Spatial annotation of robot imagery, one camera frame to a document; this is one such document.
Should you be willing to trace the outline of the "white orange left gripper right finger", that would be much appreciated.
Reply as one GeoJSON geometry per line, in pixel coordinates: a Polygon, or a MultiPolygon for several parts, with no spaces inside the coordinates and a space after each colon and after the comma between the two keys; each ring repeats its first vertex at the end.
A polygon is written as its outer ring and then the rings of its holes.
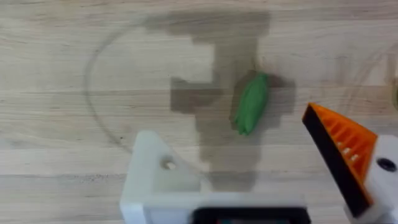
{"type": "Polygon", "coordinates": [[[397,223],[397,136],[376,134],[309,103],[302,122],[345,201],[351,223],[397,223]]]}

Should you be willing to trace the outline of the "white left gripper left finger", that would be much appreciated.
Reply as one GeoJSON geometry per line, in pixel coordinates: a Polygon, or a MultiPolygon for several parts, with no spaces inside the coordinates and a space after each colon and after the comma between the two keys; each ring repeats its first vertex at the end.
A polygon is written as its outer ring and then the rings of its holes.
{"type": "Polygon", "coordinates": [[[125,223],[190,223],[201,178],[153,131],[138,132],[119,202],[125,223]]]}

